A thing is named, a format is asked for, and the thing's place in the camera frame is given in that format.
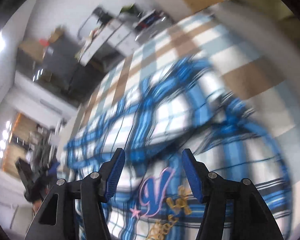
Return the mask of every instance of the metal screw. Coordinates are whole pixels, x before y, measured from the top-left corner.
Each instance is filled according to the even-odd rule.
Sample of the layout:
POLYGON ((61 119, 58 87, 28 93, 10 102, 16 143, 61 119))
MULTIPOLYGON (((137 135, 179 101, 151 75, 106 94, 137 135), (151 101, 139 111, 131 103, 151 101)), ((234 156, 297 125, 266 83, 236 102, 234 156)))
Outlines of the metal screw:
POLYGON ((243 179, 243 184, 244 185, 250 185, 251 184, 251 180, 250 179, 243 179))
POLYGON ((97 177, 99 177, 99 173, 93 172, 93 173, 90 174, 90 177, 93 178, 93 179, 96 179, 97 177))
POLYGON ((208 177, 211 179, 215 179, 217 177, 217 174, 215 172, 209 172, 208 177))
POLYGON ((58 186, 61 186, 61 185, 63 185, 65 183, 65 180, 64 179, 58 179, 58 181, 57 181, 57 185, 58 186))

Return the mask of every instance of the desk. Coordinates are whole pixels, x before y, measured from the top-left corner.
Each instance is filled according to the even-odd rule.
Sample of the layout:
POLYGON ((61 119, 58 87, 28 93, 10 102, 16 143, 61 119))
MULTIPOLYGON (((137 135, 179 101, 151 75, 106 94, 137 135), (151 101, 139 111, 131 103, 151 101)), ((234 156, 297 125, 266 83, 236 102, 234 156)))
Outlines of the desk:
POLYGON ((135 39, 136 35, 130 28, 118 19, 112 19, 103 27, 100 33, 83 52, 79 62, 81 65, 86 66, 93 55, 105 42, 123 56, 129 56, 140 46, 135 39))

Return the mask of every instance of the red object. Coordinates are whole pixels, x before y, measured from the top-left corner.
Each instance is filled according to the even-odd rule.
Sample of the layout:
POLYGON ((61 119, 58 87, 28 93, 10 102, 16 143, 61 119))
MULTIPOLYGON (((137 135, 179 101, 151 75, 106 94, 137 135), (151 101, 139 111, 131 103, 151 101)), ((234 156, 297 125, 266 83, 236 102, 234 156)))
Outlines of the red object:
POLYGON ((40 39, 39 42, 44 47, 48 47, 49 46, 49 41, 47 41, 46 39, 40 39))

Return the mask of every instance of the pink star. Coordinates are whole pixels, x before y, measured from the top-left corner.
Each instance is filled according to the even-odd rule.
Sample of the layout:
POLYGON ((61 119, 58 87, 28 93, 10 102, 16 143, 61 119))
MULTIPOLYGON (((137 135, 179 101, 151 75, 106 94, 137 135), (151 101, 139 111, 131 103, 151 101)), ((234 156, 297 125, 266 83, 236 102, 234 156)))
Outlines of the pink star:
POLYGON ((137 209, 137 206, 134 205, 134 208, 130 208, 130 211, 132 212, 132 218, 136 217, 137 219, 139 219, 139 213, 141 212, 141 210, 137 209))

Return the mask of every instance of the blue gripper pad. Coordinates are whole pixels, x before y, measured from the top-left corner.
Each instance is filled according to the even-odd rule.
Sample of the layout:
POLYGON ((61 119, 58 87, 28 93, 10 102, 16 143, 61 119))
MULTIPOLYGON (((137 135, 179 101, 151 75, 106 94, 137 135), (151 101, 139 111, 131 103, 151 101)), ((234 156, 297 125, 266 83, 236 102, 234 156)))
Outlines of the blue gripper pad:
POLYGON ((106 202, 114 196, 125 160, 126 156, 124 150, 117 148, 111 160, 103 163, 99 170, 101 180, 105 182, 104 198, 106 202))
POLYGON ((197 171, 195 170, 196 160, 190 149, 184 149, 181 158, 192 194, 200 203, 203 203, 201 180, 197 171))

